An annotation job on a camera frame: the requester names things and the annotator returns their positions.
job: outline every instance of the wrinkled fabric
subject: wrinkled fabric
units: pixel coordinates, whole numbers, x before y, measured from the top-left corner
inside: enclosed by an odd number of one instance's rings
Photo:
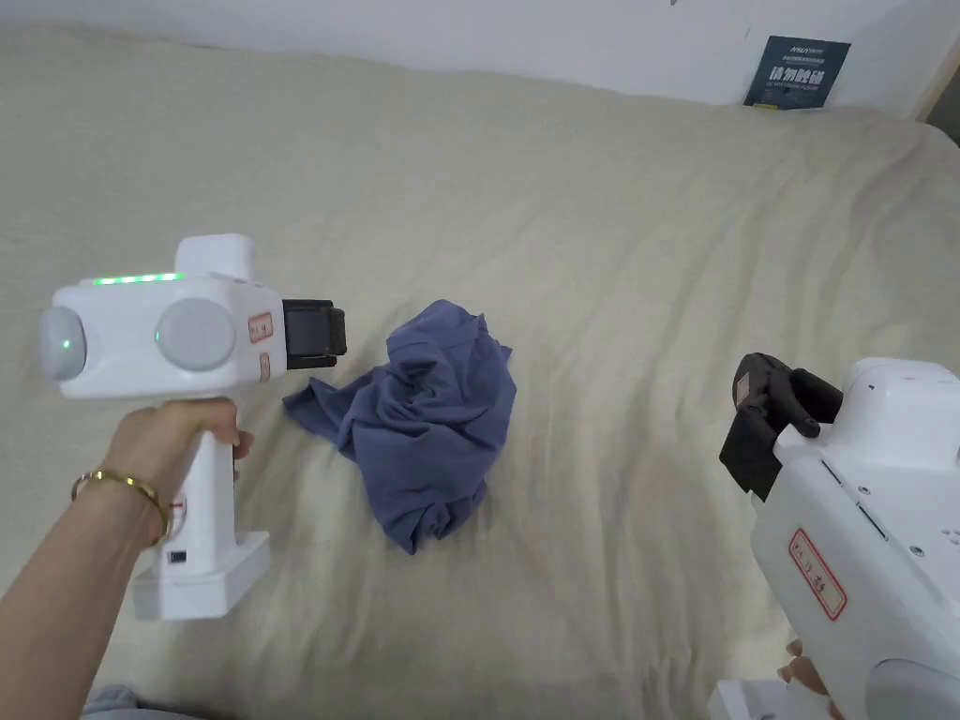
[[[317,378],[284,398],[300,426],[356,461],[373,516],[413,555],[459,528],[507,440],[511,349],[482,315],[437,300],[387,339],[390,361],[341,390]]]

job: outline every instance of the finger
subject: finger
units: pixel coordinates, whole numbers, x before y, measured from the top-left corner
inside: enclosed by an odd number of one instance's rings
[[[233,459],[243,460],[250,454],[250,448],[253,446],[253,433],[245,430],[240,431],[240,444],[233,447]]]
[[[820,675],[816,669],[814,669],[813,661],[810,658],[794,658],[790,661],[790,664],[787,665],[786,670],[787,672],[785,674],[791,679],[787,680],[784,678],[788,682],[799,680],[818,695],[829,695],[824,681],[820,679]]]
[[[177,419],[178,430],[185,436],[209,431],[223,444],[240,443],[237,430],[237,406],[228,397],[210,400],[175,400],[166,403],[163,412]]]

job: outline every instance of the beige bedsheet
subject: beige bedsheet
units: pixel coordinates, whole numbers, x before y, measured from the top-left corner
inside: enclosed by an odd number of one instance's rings
[[[38,313],[239,231],[281,293],[346,309],[334,383],[432,300],[486,313],[516,349],[510,439],[475,517],[411,558],[284,418],[306,376],[246,392],[238,519],[273,534],[269,576],[223,620],[125,606],[100,680],[251,720],[702,717],[788,639],[716,460],[736,363],[960,368],[958,198],[956,148],[872,112],[7,29],[0,587],[131,407],[59,397]]]

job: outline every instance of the white handheld gripper device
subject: white handheld gripper device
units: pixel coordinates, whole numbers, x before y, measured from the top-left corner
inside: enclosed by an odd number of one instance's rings
[[[40,319],[40,357],[66,397],[228,396],[347,351],[328,300],[282,300],[252,279],[242,235],[188,237],[174,272],[61,288]],[[203,433],[171,534],[132,584],[140,619],[226,614],[270,566],[269,535],[235,533],[232,447]]]

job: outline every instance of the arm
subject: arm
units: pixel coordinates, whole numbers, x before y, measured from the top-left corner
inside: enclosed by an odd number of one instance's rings
[[[177,402],[126,416],[101,467],[169,502],[194,435],[210,430],[246,455],[229,400]],[[156,508],[118,483],[91,482],[0,600],[0,712],[76,720],[107,649],[133,565],[160,534]]]

